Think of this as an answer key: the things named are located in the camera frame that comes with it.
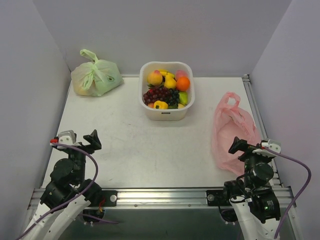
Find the yellow fruit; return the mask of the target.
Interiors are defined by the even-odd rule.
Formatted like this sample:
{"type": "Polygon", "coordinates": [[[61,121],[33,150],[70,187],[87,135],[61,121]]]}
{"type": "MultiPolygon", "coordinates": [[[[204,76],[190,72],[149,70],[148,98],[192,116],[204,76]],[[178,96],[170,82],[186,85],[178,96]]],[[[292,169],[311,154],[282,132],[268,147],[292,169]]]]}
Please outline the yellow fruit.
{"type": "Polygon", "coordinates": [[[175,89],[177,86],[176,80],[171,75],[165,76],[164,87],[167,89],[175,89]]]}

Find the orange fruit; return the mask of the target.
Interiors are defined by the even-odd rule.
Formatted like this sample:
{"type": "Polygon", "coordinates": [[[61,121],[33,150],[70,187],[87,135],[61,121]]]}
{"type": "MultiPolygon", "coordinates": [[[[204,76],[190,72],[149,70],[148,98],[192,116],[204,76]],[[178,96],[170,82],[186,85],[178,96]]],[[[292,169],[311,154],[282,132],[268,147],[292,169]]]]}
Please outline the orange fruit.
{"type": "Polygon", "coordinates": [[[154,70],[153,72],[148,74],[147,82],[149,85],[159,86],[163,82],[163,76],[159,70],[154,70]]]}

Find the orange tangerine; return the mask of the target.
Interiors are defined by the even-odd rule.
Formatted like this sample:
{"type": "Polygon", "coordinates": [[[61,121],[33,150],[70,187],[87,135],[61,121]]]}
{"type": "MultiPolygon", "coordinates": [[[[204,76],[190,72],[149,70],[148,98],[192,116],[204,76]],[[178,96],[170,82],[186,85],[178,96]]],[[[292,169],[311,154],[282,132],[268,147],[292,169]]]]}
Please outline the orange tangerine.
{"type": "Polygon", "coordinates": [[[181,92],[186,92],[190,87],[190,80],[186,76],[181,76],[176,81],[176,89],[181,92]]]}

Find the dark blue grape bunch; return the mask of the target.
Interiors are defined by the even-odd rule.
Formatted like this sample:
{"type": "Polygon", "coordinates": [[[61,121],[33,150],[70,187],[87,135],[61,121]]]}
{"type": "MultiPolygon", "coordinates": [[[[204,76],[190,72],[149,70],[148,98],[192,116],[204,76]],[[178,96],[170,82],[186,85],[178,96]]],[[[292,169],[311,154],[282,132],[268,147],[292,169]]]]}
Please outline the dark blue grape bunch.
{"type": "Polygon", "coordinates": [[[180,91],[170,88],[166,93],[165,102],[169,107],[177,106],[180,103],[180,91]]]}

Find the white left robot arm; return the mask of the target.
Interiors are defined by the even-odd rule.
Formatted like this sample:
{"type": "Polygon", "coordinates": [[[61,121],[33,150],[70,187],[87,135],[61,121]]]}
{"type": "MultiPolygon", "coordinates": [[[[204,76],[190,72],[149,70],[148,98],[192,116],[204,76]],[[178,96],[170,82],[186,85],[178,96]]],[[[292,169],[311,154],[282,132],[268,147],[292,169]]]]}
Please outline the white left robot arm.
{"type": "Polygon", "coordinates": [[[55,163],[50,182],[20,240],[56,240],[86,207],[95,206],[103,199],[102,188],[95,182],[98,175],[85,178],[87,158],[98,167],[92,156],[102,149],[97,130],[83,139],[87,145],[78,142],[76,133],[68,130],[50,140],[50,145],[67,157],[55,163]]]}

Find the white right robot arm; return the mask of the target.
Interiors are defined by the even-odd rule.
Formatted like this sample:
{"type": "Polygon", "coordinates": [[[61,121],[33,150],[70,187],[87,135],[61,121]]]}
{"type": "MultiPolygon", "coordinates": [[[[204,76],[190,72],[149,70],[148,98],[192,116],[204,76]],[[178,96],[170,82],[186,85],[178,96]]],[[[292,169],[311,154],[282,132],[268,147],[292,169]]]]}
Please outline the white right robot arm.
{"type": "Polygon", "coordinates": [[[230,154],[243,152],[238,160],[244,163],[244,174],[226,181],[221,197],[232,206],[245,240],[280,239],[280,203],[270,185],[274,170],[269,163],[275,155],[267,153],[268,146],[266,141],[254,146],[235,137],[228,150],[230,154]]]}

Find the red grape bunch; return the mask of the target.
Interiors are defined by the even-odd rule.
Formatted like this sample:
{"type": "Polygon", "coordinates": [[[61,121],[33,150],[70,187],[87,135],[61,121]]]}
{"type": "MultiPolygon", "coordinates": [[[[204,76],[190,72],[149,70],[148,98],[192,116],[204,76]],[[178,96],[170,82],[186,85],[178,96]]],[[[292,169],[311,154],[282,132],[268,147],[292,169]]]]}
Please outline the red grape bunch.
{"type": "Polygon", "coordinates": [[[142,95],[143,102],[148,105],[156,101],[165,102],[169,96],[169,89],[166,87],[153,87],[142,95]]]}

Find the pink plastic bag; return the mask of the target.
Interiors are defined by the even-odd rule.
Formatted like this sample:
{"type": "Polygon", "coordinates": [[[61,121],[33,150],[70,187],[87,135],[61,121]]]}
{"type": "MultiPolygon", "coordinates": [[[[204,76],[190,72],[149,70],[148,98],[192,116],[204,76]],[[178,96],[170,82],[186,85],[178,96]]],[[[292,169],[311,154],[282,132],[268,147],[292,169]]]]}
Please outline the pink plastic bag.
{"type": "Polygon", "coordinates": [[[241,98],[234,92],[227,92],[218,103],[213,115],[212,154],[216,165],[234,173],[244,174],[244,163],[238,160],[240,152],[229,153],[234,138],[246,140],[250,145],[261,142],[261,135],[255,121],[246,110],[239,107],[241,98]]]}

